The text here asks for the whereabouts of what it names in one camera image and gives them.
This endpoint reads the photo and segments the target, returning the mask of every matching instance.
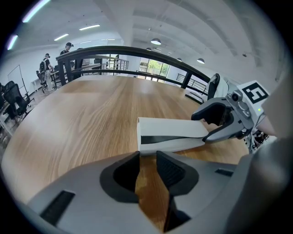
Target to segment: robotic arm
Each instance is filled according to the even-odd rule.
[[[203,138],[204,142],[242,139],[265,117],[261,105],[267,99],[268,92],[260,83],[255,80],[237,88],[224,98],[209,99],[192,114],[191,120],[205,119],[208,124],[220,126],[209,132]]]

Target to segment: cable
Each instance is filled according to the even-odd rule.
[[[248,148],[249,154],[251,154],[251,142],[252,142],[252,132],[250,132],[250,144],[249,144],[249,148]]]
[[[260,120],[260,117],[262,115],[264,115],[265,113],[262,112],[262,114],[258,117],[257,121],[256,121],[256,124],[255,124],[255,128],[257,127],[257,125],[259,124],[259,120]],[[252,131],[250,132],[250,144],[249,144],[249,148],[248,148],[248,152],[249,154],[251,154],[251,147],[252,147]]]

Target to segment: handrail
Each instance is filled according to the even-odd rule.
[[[184,76],[182,74],[179,74],[177,75],[177,79],[178,81],[180,82],[183,82],[184,81]],[[192,90],[195,90],[201,94],[204,94],[204,95],[207,95],[207,92],[206,92],[206,85],[194,80],[194,79],[190,79],[188,84],[187,84],[187,88],[190,88]]]
[[[156,78],[158,80],[164,80],[164,81],[168,81],[177,85],[181,85],[180,82],[175,81],[175,80],[170,80],[164,76],[161,75],[156,75],[156,74],[145,74],[144,72],[137,72],[137,71],[126,71],[126,70],[114,70],[114,69],[95,69],[95,70],[89,70],[89,71],[75,71],[72,72],[72,74],[85,74],[85,73],[104,73],[104,72],[108,72],[108,73],[123,73],[123,74],[132,74],[132,75],[141,75],[141,76],[147,76],[147,77],[151,77],[151,78]]]
[[[130,56],[137,56],[143,57],[148,59],[154,59],[156,61],[160,61],[171,66],[177,67],[187,72],[184,82],[182,84],[182,88],[186,88],[187,84],[190,80],[192,75],[198,77],[199,79],[209,82],[210,78],[204,75],[202,72],[198,71],[197,69],[189,66],[186,63],[180,62],[172,57],[167,55],[156,53],[154,51],[148,51],[141,48],[134,48],[134,47],[126,47],[126,46],[99,46],[99,47],[90,47],[84,49],[78,49],[73,52],[65,53],[56,57],[58,61],[59,67],[63,67],[63,63],[65,62],[65,68],[68,81],[71,81],[71,68],[70,68],[70,61],[74,59],[82,59],[84,57],[90,58],[91,56],[96,56],[99,54],[123,54],[123,55],[130,55]],[[60,81],[62,85],[65,85],[65,76],[63,69],[60,69]]]

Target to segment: whiteboard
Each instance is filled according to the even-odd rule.
[[[24,86],[19,65],[8,74],[8,80],[18,84],[19,89]]]

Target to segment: black slot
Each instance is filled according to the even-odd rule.
[[[55,199],[44,209],[40,216],[48,223],[55,226],[74,196],[75,194],[72,192],[60,192],[58,196],[55,197]]]
[[[215,172],[219,173],[221,175],[224,175],[224,176],[229,176],[229,177],[231,177],[234,173],[231,170],[226,170],[226,169],[222,169],[222,168],[217,169]]]
[[[164,141],[170,141],[175,139],[183,139],[187,137],[178,136],[141,136],[141,144],[155,144]]]

